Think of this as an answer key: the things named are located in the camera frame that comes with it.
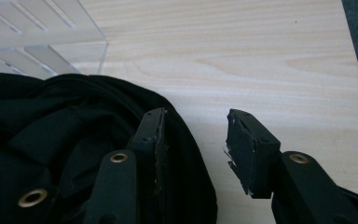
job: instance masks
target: black cloth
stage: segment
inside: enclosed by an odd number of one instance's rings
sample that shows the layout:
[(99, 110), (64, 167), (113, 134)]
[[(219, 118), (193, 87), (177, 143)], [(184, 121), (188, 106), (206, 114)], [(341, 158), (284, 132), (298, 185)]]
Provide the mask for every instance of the black cloth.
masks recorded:
[(18, 206), (32, 189), (59, 192), (50, 209), (55, 221), (81, 223), (70, 217), (87, 207), (102, 157), (125, 148), (144, 113), (159, 107), (168, 111), (171, 196), (150, 216), (165, 216), (166, 223), (215, 223), (215, 192), (199, 148), (165, 98), (112, 77), (44, 81), (10, 74), (0, 74), (0, 223), (46, 215), (47, 208)]

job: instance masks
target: wooden table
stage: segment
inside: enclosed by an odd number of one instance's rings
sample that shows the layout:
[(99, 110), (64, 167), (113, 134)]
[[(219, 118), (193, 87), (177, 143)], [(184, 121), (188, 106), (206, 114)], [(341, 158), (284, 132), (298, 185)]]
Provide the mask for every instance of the wooden table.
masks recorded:
[(227, 165), (227, 113), (358, 192), (358, 63), (340, 0), (82, 0), (109, 42), (103, 75), (170, 100), (199, 144), (218, 223), (274, 223)]

